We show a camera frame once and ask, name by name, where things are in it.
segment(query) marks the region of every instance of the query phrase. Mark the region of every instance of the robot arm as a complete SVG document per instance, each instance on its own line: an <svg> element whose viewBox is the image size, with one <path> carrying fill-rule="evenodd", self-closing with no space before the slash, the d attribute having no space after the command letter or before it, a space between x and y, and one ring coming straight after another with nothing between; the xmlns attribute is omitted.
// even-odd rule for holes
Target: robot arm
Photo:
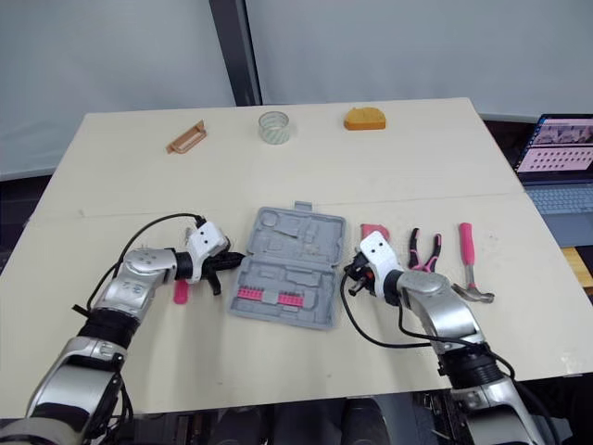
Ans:
<svg viewBox="0 0 593 445"><path fill-rule="evenodd" d="M206 277L220 293L216 271L231 269L243 255L212 223L190 229L187 252L140 248L129 252L118 275L87 314L39 387L25 419L0 431L0 443L75 445L105 434L122 386L120 369L157 287Z"/></svg>
<svg viewBox="0 0 593 445"><path fill-rule="evenodd" d="M499 370L470 308L449 280L438 273L403 272L396 252L379 232L364 238L359 251L347 267L347 274L357 280L350 295L365 287L377 298L411 310L428 336L460 340L431 340L431 344L438 371L448 377L451 396L464 412L476 445L545 443L512 380Z"/></svg>

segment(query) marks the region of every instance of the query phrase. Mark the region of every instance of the clear tape roll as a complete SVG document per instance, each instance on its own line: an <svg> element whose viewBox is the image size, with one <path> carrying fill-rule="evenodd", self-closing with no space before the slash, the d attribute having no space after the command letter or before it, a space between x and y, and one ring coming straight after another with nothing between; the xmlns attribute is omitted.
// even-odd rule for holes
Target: clear tape roll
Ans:
<svg viewBox="0 0 593 445"><path fill-rule="evenodd" d="M281 111L268 111L259 117L259 136L275 146L290 139L288 116Z"/></svg>

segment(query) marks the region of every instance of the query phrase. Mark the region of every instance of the sponge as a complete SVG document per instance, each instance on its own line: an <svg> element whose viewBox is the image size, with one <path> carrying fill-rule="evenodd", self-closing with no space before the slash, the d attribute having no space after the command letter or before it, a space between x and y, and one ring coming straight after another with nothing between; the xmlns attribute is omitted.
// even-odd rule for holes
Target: sponge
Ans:
<svg viewBox="0 0 593 445"><path fill-rule="evenodd" d="M344 119L344 126L349 130L383 130L385 125L385 114L373 107L353 108Z"/></svg>

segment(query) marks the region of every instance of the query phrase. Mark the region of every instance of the tool case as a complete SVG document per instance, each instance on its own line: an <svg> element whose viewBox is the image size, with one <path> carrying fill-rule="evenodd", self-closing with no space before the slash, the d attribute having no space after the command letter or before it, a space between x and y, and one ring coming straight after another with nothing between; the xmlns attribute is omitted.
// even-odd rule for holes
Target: tool case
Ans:
<svg viewBox="0 0 593 445"><path fill-rule="evenodd" d="M229 312L315 329L334 327L346 220L312 212L263 207L239 266Z"/></svg>

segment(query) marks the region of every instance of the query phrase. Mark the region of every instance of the pliers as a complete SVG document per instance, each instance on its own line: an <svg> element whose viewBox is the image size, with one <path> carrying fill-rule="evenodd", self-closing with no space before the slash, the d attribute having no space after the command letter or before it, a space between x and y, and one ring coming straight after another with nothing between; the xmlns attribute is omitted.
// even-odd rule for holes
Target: pliers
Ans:
<svg viewBox="0 0 593 445"><path fill-rule="evenodd" d="M416 227L414 230L411 231L410 236L410 261L408 262L408 267L413 271L425 271L425 272L434 272L436 267L436 260L438 260L438 256L441 253L441 234L435 235L435 244L433 246L433 253L430 256L430 259L424 264L420 264L420 260L418 259L418 233L420 229Z"/></svg>

